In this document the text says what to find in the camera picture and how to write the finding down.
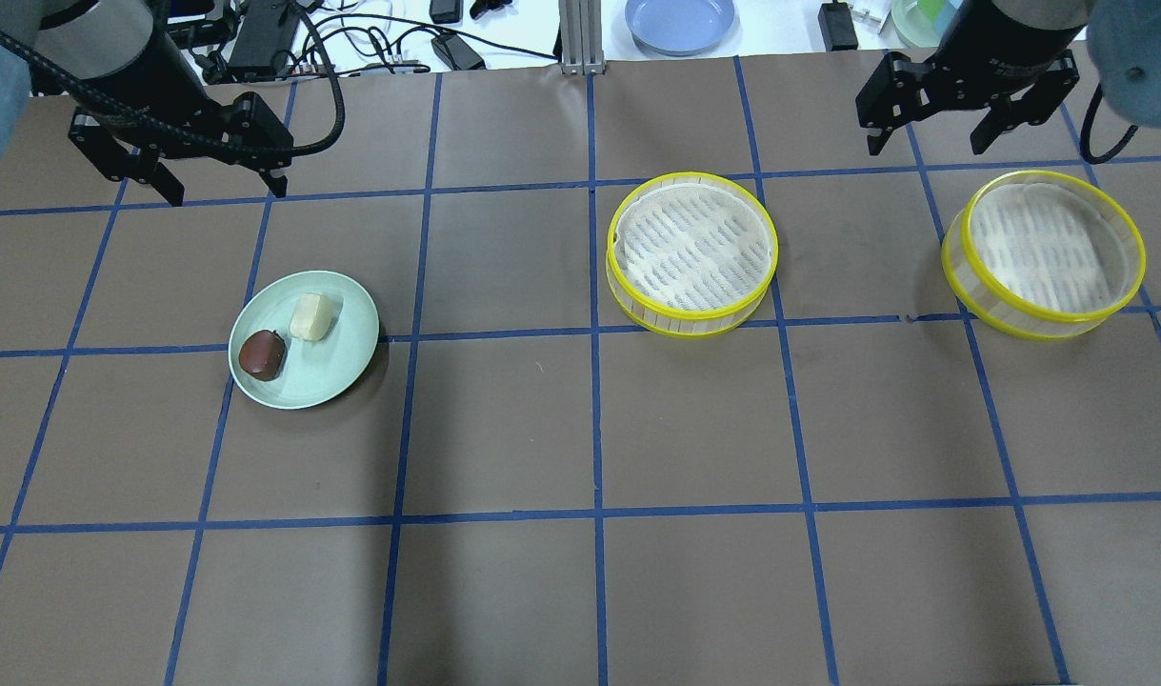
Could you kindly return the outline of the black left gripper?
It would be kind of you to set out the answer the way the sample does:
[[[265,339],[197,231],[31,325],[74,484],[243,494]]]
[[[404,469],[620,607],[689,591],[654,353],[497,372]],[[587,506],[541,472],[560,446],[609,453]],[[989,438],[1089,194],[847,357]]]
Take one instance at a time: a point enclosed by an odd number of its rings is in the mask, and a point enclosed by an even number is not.
[[[241,91],[229,103],[201,98],[180,121],[170,111],[149,109],[145,114],[161,125],[79,106],[68,140],[110,181],[147,182],[175,208],[183,207],[185,186],[167,168],[170,160],[215,159],[262,169],[271,195],[288,195],[284,166],[291,163],[293,135],[258,92]]]

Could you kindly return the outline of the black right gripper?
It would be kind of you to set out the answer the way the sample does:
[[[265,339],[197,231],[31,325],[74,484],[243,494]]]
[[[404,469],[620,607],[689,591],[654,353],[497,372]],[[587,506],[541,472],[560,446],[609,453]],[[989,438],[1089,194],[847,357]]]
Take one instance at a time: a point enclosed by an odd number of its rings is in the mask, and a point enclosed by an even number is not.
[[[981,156],[998,136],[1015,127],[1040,127],[1080,82],[1070,50],[1050,65],[1025,73],[998,65],[954,64],[933,53],[911,60],[904,52],[886,52],[854,96],[859,125],[866,129],[868,156],[880,156],[890,131],[942,111],[986,111],[971,132],[971,152]]]

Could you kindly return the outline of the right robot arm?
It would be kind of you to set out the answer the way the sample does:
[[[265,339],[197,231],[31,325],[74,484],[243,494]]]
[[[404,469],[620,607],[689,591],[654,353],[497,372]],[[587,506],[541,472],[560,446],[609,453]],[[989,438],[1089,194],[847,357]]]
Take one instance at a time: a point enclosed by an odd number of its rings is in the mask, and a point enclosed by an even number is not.
[[[1041,127],[1080,81],[1079,35],[1098,79],[1086,121],[1106,103],[1132,131],[1161,129],[1161,1],[959,1],[932,55],[886,53],[854,98],[868,153],[940,111],[985,113],[973,153]]]

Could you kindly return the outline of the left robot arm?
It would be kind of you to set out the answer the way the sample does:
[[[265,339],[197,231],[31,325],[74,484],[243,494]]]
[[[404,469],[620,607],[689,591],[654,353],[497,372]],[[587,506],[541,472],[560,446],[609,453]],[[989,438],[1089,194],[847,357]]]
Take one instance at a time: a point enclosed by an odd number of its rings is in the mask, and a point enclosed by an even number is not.
[[[75,95],[68,140],[110,181],[129,179],[183,203],[168,161],[215,159],[251,169],[272,194],[287,192],[293,135],[257,92],[230,104],[201,79],[145,1],[0,1],[8,36],[111,106]],[[39,67],[0,44],[0,157]]]

